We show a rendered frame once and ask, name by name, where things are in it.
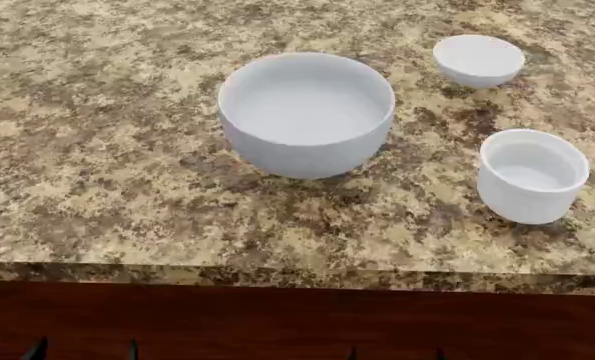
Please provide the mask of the dark red wooden cabinet front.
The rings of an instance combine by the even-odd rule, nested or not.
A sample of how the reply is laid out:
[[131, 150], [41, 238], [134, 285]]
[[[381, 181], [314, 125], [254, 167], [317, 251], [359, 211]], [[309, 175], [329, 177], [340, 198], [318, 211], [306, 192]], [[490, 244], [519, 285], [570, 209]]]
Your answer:
[[595, 296], [0, 281], [0, 360], [595, 360]]

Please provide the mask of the large white ceramic bowl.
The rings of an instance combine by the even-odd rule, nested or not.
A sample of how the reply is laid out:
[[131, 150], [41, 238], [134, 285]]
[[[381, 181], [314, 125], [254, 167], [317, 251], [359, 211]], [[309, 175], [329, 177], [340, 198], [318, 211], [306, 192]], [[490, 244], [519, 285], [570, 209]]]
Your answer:
[[225, 137], [245, 161], [275, 176], [324, 179], [376, 154], [396, 98], [388, 80], [361, 62], [281, 53], [230, 74], [217, 103]]

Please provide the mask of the small white shallow bowl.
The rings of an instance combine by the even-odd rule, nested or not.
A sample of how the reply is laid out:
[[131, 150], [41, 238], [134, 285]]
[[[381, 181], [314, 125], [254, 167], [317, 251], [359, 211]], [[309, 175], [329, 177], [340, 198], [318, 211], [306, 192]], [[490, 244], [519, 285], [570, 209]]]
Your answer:
[[474, 89], [507, 83], [525, 65], [525, 56], [519, 47], [487, 35], [444, 38], [435, 44], [432, 55], [445, 77]]

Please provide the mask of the medium white straight-sided bowl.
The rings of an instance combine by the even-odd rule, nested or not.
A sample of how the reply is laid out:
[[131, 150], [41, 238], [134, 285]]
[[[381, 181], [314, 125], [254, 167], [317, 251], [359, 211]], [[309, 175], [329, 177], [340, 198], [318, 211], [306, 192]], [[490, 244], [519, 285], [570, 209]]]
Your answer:
[[519, 224], [563, 218], [590, 175], [588, 159], [571, 143], [527, 128], [487, 137], [479, 154], [477, 191], [482, 202]]

